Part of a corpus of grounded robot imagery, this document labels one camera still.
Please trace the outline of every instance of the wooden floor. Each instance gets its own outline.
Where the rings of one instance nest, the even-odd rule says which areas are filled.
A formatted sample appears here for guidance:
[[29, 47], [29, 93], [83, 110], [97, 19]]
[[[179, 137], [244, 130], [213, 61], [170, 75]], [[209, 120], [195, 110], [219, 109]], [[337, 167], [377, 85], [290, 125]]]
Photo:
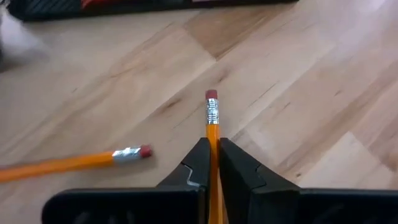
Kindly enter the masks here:
[[205, 134], [302, 187], [397, 189], [398, 1], [158, 12], [43, 24], [5, 15], [0, 164], [151, 143], [123, 168], [0, 185], [2, 223], [77, 187], [155, 186]]

